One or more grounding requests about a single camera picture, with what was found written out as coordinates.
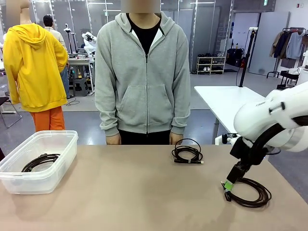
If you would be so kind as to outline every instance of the orange pants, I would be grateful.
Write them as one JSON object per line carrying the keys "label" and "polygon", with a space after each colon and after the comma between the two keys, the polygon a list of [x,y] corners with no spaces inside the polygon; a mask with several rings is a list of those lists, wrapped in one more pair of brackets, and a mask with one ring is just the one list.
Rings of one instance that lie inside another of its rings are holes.
{"label": "orange pants", "polygon": [[43,112],[31,112],[34,120],[35,130],[65,130],[62,107],[56,107]]}

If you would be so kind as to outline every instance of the hood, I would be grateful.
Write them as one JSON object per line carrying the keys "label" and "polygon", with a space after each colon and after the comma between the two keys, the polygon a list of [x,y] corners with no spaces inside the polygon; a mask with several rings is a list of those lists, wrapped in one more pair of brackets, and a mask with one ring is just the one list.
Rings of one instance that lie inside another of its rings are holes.
{"label": "hood", "polygon": [[[162,21],[160,23],[160,27],[163,30],[164,34],[167,35],[168,32],[171,30],[171,28],[174,26],[175,22],[171,18],[168,18],[165,15],[164,12],[157,13],[156,15],[162,19]],[[131,26],[130,26],[129,20],[126,16],[126,13],[120,13],[115,18],[116,18],[115,20],[119,24],[119,26],[124,31],[129,33],[130,30],[131,30]]]}
{"label": "hood", "polygon": [[46,38],[46,30],[34,23],[13,26],[9,31],[13,32],[19,39],[25,41],[34,49],[40,48]]}

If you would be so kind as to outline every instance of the hand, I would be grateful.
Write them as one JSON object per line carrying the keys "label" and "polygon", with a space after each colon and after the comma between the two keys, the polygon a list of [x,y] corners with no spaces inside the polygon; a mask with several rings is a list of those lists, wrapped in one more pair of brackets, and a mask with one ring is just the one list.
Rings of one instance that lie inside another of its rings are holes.
{"label": "hand", "polygon": [[170,138],[169,138],[169,142],[172,145],[176,145],[176,143],[180,140],[182,140],[184,138],[183,135],[178,135],[178,134],[174,134],[174,133],[170,133]]}
{"label": "hand", "polygon": [[116,134],[115,136],[106,137],[107,145],[121,145],[121,136]]}

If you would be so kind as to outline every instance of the green tape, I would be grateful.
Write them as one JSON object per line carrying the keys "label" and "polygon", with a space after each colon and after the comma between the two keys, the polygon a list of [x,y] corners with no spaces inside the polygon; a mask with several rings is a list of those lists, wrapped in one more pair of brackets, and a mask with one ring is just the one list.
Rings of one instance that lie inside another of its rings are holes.
{"label": "green tape", "polygon": [[225,182],[224,187],[225,187],[225,189],[231,191],[232,188],[233,188],[233,184],[232,184],[230,181],[227,180],[227,181]]}

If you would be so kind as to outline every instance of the shoe rack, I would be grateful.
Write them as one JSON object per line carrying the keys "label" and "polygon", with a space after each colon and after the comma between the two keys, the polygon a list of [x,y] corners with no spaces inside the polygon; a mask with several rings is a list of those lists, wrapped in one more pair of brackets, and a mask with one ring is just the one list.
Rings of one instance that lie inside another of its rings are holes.
{"label": "shoe rack", "polygon": [[224,73],[226,57],[197,57],[197,74],[199,73]]}

